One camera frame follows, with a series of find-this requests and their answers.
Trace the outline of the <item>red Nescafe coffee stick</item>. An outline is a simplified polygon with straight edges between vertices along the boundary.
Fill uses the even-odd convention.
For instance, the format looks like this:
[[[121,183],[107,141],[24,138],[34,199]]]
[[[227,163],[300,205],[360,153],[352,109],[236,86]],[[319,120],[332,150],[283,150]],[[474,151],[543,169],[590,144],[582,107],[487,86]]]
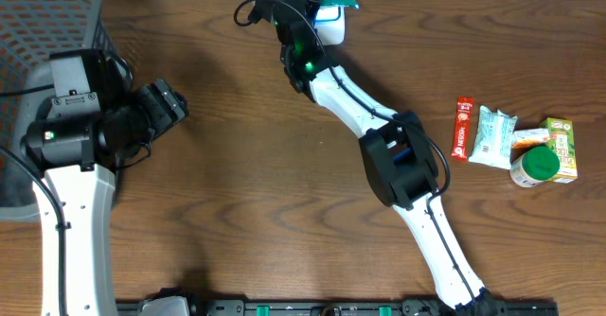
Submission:
[[[471,125],[474,99],[472,97],[459,97],[457,100],[454,141],[451,156],[460,161],[467,161],[467,141]]]

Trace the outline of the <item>light blue wipes pack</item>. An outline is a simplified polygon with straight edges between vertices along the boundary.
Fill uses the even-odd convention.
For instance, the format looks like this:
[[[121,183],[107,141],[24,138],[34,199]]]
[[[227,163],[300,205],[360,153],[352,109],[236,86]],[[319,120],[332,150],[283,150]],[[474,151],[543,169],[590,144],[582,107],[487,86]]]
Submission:
[[[482,105],[469,161],[510,170],[512,137],[517,120],[517,116],[509,116],[500,110],[492,112]]]

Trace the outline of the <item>orange snack packet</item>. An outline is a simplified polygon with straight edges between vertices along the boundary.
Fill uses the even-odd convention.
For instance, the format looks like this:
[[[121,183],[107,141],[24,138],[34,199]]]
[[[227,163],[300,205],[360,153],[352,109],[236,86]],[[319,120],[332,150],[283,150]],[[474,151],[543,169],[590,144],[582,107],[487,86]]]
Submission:
[[[512,135],[511,147],[513,149],[526,149],[545,144],[549,140],[550,132],[547,128],[518,130]]]

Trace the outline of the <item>green lid jar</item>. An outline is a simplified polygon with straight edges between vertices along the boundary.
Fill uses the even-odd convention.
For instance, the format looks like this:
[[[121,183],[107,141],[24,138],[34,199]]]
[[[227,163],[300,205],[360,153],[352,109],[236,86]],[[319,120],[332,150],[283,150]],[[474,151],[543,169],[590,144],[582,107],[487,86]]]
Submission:
[[[529,188],[550,180],[559,170],[558,155],[546,146],[537,146],[519,156],[509,174],[518,186]]]

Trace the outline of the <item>green tea carton box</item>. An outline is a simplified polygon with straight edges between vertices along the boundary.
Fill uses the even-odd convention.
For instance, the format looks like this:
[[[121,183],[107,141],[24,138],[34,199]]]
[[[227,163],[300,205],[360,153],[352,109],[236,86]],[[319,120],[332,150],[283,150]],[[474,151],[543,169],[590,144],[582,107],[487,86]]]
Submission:
[[[573,123],[566,119],[548,117],[541,127],[548,129],[549,140],[545,144],[556,153],[560,161],[560,169],[551,181],[560,184],[575,181],[578,169]]]

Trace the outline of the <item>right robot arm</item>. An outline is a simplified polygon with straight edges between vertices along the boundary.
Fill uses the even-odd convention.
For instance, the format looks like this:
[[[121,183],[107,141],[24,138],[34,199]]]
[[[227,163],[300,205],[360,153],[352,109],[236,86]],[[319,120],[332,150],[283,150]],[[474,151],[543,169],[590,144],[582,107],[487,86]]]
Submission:
[[[498,306],[445,216],[441,196],[449,186],[450,169],[419,118],[383,106],[330,57],[313,26],[318,0],[256,0],[256,6],[276,27],[284,71],[294,89],[356,135],[371,190],[405,222],[441,302],[456,315],[497,314]],[[437,181],[439,176],[445,183]]]

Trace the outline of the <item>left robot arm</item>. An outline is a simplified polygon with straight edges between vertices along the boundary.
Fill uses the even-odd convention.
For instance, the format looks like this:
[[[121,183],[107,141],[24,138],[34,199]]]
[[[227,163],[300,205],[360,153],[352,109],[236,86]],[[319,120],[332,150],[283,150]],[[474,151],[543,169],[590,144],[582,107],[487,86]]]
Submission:
[[[187,117],[163,79],[45,97],[21,141],[40,214],[43,315],[116,315],[110,219],[119,171]]]

